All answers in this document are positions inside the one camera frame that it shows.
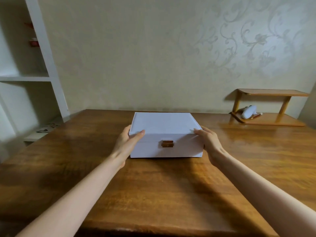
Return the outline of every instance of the box lid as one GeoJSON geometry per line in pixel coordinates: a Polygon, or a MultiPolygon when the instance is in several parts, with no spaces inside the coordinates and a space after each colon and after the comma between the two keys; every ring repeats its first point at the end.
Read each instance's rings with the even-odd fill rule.
{"type": "Polygon", "coordinates": [[[146,130],[145,135],[187,135],[201,129],[190,113],[135,112],[130,135],[146,130]]]}

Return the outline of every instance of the shelf leg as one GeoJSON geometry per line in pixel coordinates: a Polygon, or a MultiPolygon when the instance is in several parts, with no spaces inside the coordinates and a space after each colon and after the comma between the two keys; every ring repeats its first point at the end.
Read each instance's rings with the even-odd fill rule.
{"type": "Polygon", "coordinates": [[[290,99],[291,99],[290,96],[287,96],[287,97],[285,98],[285,100],[284,100],[284,102],[283,102],[283,105],[282,105],[282,107],[281,107],[281,109],[280,109],[280,111],[279,111],[280,114],[284,114],[284,112],[285,112],[285,110],[286,110],[286,108],[287,108],[287,106],[288,106],[288,103],[289,103],[290,99]]]}
{"type": "Polygon", "coordinates": [[[236,95],[236,99],[235,99],[235,103],[234,103],[234,107],[233,107],[232,112],[235,112],[235,113],[237,112],[241,96],[242,96],[242,93],[240,91],[237,91],[237,95],[236,95]]]}

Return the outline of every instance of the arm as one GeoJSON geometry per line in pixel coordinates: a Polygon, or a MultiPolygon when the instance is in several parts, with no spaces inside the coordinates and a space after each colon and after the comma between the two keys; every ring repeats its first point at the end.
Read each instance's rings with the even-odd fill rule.
{"type": "Polygon", "coordinates": [[[112,154],[104,162],[31,222],[17,237],[74,236],[113,176],[124,166],[136,143],[144,136],[143,130],[129,139],[129,129],[130,126],[124,129],[112,154]]]}
{"type": "Polygon", "coordinates": [[[316,212],[293,198],[222,147],[215,132],[195,130],[205,143],[211,163],[216,166],[281,236],[316,236],[316,212]]]}

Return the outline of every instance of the wooden table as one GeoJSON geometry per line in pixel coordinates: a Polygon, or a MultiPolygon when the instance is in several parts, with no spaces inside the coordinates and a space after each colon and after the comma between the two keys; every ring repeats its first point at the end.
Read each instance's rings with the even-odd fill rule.
{"type": "MultiPolygon", "coordinates": [[[[133,111],[85,110],[0,165],[0,220],[29,222],[108,156],[133,111]]],[[[229,114],[193,113],[235,158],[316,210],[316,132],[243,125],[229,114]]],[[[202,158],[128,159],[83,232],[275,236],[228,179],[202,158]]]]}

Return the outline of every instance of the forearm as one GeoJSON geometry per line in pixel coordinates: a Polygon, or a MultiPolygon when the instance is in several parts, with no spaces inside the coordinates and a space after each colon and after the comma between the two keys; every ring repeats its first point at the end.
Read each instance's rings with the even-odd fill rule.
{"type": "Polygon", "coordinates": [[[17,236],[74,236],[119,166],[120,162],[108,157],[17,236]]]}
{"type": "Polygon", "coordinates": [[[216,166],[281,236],[316,236],[316,212],[223,151],[216,166]]]}

